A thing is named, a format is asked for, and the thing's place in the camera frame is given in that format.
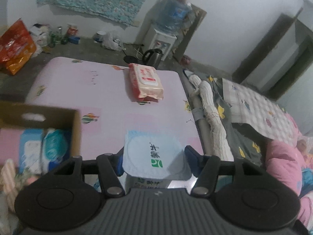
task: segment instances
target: cardboard box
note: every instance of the cardboard box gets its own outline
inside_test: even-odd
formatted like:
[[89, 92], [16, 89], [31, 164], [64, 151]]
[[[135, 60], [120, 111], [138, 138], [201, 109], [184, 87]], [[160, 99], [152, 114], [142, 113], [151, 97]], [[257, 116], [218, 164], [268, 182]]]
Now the cardboard box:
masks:
[[80, 153], [80, 125], [80, 115], [77, 110], [0, 101], [0, 128], [70, 130], [72, 132], [71, 156]]

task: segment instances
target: plaid fabric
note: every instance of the plaid fabric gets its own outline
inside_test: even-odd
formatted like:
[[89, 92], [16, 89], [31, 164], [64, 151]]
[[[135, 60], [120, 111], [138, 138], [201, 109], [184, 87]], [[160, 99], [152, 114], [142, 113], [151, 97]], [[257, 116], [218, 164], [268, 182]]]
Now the plaid fabric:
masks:
[[249, 124], [264, 137], [292, 145], [293, 125], [277, 104], [225, 79], [223, 95], [230, 106], [232, 123]]

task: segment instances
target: pink blanket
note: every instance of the pink blanket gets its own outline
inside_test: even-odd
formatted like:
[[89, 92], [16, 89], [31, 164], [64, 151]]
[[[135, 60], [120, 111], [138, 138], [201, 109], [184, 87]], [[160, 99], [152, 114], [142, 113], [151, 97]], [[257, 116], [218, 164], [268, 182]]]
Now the pink blanket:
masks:
[[[286, 114], [294, 124], [293, 146], [273, 140], [267, 145], [266, 171], [283, 184], [291, 188], [298, 196], [302, 188], [302, 168], [307, 168], [304, 157], [297, 149], [298, 127], [293, 118]], [[308, 230], [313, 228], [313, 192], [300, 199], [301, 209], [298, 219]]]

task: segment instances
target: gray floor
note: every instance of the gray floor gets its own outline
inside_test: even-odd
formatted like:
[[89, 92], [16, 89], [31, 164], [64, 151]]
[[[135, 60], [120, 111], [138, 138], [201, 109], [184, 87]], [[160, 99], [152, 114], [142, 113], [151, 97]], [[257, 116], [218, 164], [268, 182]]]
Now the gray floor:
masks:
[[[125, 45], [126, 54], [136, 56], [135, 47], [138, 48], [136, 45]], [[52, 58], [59, 56], [127, 66], [123, 60], [125, 55], [122, 51], [117, 52], [102, 48], [99, 43], [94, 43], [92, 39], [82, 39], [79, 45], [71, 43], [66, 45], [58, 44], [51, 49], [51, 54], [41, 53], [37, 57], [31, 58], [15, 76], [0, 73], [0, 99], [24, 102], [38, 73]], [[231, 79], [229, 74], [221, 70], [194, 61], [191, 62], [188, 69], [201, 71], [213, 77]], [[165, 62], [160, 64], [159, 70], [173, 70], [182, 75], [183, 67], [174, 59], [166, 59]]]

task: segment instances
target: gray ribbed panel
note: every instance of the gray ribbed panel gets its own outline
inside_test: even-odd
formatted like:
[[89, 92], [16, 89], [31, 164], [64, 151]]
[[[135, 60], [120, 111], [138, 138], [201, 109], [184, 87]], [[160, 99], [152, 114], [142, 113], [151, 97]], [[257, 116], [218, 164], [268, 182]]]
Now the gray ribbed panel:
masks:
[[26, 229], [22, 233], [22, 235], [39, 234], [295, 235], [289, 229], [264, 233], [240, 229], [221, 218], [208, 200], [193, 198], [185, 189], [132, 189], [121, 199], [108, 200], [100, 214], [77, 229], [59, 233]]

